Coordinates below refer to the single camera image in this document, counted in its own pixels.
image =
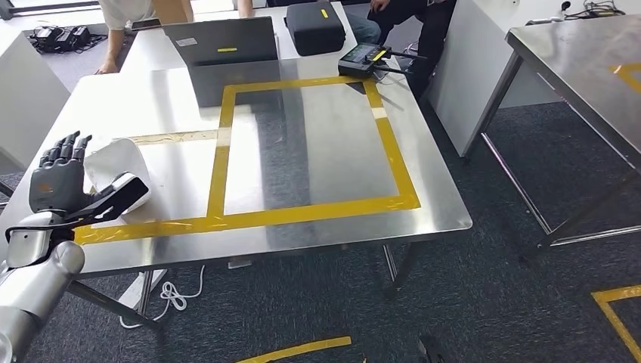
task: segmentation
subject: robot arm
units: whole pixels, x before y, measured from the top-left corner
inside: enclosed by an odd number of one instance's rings
[[[80,132],[59,140],[40,159],[29,188],[34,214],[9,228],[0,264],[0,363],[24,357],[64,291],[85,264],[73,229],[118,218],[149,190],[125,172],[94,194],[83,191],[85,149]]]

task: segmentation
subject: yellow tape line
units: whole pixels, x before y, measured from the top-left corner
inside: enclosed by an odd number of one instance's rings
[[[603,314],[605,314],[605,317],[610,321],[612,327],[617,331],[621,340],[623,340],[630,350],[630,353],[632,353],[632,356],[637,362],[641,363],[641,349],[609,304],[612,301],[639,296],[641,296],[641,285],[592,293],[592,297],[596,300],[601,310],[603,310]]]
[[[225,87],[222,92],[221,116],[218,123],[220,129],[226,130],[225,139],[219,138],[214,154],[212,181],[209,185],[209,202],[207,203],[207,216],[222,216],[225,209],[225,189],[227,188],[227,168],[229,164],[229,150],[231,146],[231,123],[234,120],[234,105],[236,104],[236,91]]]
[[[398,195],[377,197],[363,200],[348,200],[335,203],[294,206],[290,208],[263,210],[250,213],[239,213],[226,216],[225,189],[229,151],[231,147],[231,129],[234,121],[236,94],[240,92],[259,92],[283,88],[309,87],[314,85],[334,85],[351,82],[363,82],[351,77],[330,77],[319,79],[300,79],[279,82],[250,83],[245,85],[228,85],[225,87],[221,101],[221,117],[217,132],[212,180],[209,186],[207,214],[204,217],[155,221],[135,225],[117,225],[105,228],[82,227],[76,229],[76,241],[79,244],[96,244],[115,240],[131,240],[146,237],[159,237],[177,234],[205,233],[225,231],[235,228],[262,227],[265,225],[282,225],[287,223],[310,222],[321,219],[335,219],[351,216],[362,216],[374,213],[386,213],[403,209],[420,207],[416,190],[410,174],[398,148],[394,131],[386,116],[385,108],[376,83],[364,81],[365,94],[370,103],[383,149],[389,162],[392,176],[396,182]],[[152,135],[151,141],[160,140]]]
[[[641,93],[641,82],[633,75],[633,73],[641,72],[641,63],[612,66],[610,71],[626,82],[630,88]]]
[[[336,348],[337,346],[348,346],[351,344],[350,337],[340,337],[328,340],[321,340],[318,342],[307,343],[301,346],[294,346],[292,348],[278,350],[276,352],[271,352],[268,354],[260,355],[258,357],[245,359],[239,361],[238,363],[267,363],[270,361],[276,361],[278,359],[293,357],[294,355],[301,355],[309,352],[314,352],[317,350]]]
[[[132,136],[131,139],[138,146],[152,144],[166,144],[168,142],[185,142],[199,140],[215,140],[218,138],[218,130],[172,132],[169,134]]]

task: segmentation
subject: white cable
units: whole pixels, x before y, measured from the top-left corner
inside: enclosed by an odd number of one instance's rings
[[[163,313],[156,316],[153,320],[158,321],[163,316],[165,316],[165,314],[167,313],[167,310],[169,310],[169,305],[173,305],[176,308],[176,310],[180,312],[185,310],[187,308],[187,299],[198,297],[200,293],[203,292],[204,271],[205,271],[205,266],[203,266],[200,269],[200,287],[198,288],[198,293],[195,293],[194,295],[181,295],[178,292],[178,289],[176,289],[176,285],[172,284],[169,281],[165,281],[163,283],[163,291],[160,291],[160,299],[167,300],[167,305],[165,305],[165,310],[163,311]],[[135,329],[136,327],[142,326],[142,324],[127,325],[125,324],[124,321],[122,321],[122,316],[120,317],[120,325],[122,325],[122,327],[124,327],[125,329]]]

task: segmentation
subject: laptop lid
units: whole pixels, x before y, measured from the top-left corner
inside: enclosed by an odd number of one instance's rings
[[[163,26],[188,67],[278,59],[271,17]]]

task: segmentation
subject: person's hand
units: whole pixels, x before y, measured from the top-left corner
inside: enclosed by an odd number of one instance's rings
[[[108,73],[118,73],[118,67],[116,62],[112,60],[106,60],[104,64],[98,68],[96,74],[108,74]]]
[[[370,8],[372,9],[373,12],[378,13],[379,11],[385,10],[388,4],[389,4],[389,0],[371,0]]]

